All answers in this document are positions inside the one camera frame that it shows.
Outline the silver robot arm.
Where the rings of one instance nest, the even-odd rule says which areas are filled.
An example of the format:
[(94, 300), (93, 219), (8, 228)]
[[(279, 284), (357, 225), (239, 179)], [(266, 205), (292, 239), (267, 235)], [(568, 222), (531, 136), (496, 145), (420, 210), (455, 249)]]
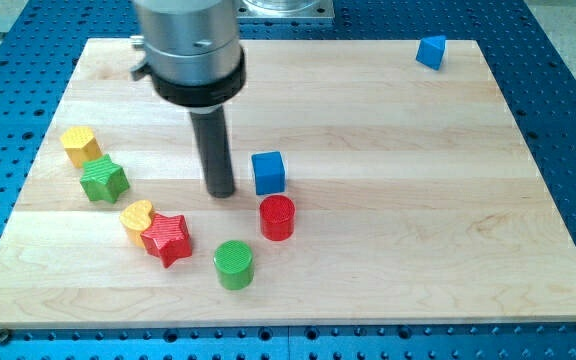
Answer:
[(203, 108), (234, 97), (246, 81), (232, 0), (133, 0), (144, 58), (132, 78), (150, 76), (174, 104)]

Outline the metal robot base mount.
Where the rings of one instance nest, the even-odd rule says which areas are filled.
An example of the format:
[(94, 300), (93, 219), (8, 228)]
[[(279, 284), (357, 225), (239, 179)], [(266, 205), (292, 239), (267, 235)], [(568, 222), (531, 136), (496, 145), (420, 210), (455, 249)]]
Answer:
[(330, 22), (335, 18), (333, 0), (236, 0), (234, 4), (242, 22)]

